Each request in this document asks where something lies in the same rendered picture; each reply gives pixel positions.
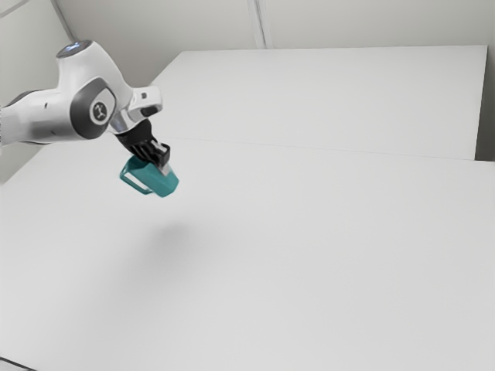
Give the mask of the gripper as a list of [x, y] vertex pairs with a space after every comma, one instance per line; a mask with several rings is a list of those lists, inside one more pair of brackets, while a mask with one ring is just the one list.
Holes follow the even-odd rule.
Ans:
[[139, 122], [129, 131], [116, 134], [116, 138], [131, 154], [152, 163], [163, 175], [170, 173], [170, 147], [156, 141], [149, 119]]

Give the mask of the teal faceted mug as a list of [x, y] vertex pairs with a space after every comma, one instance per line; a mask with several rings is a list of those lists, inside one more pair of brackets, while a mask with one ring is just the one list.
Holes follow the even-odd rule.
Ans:
[[144, 162], [136, 156], [125, 163], [119, 178], [142, 195], [155, 194], [161, 198], [174, 193], [179, 185], [179, 178], [169, 165], [163, 172], [151, 162]]

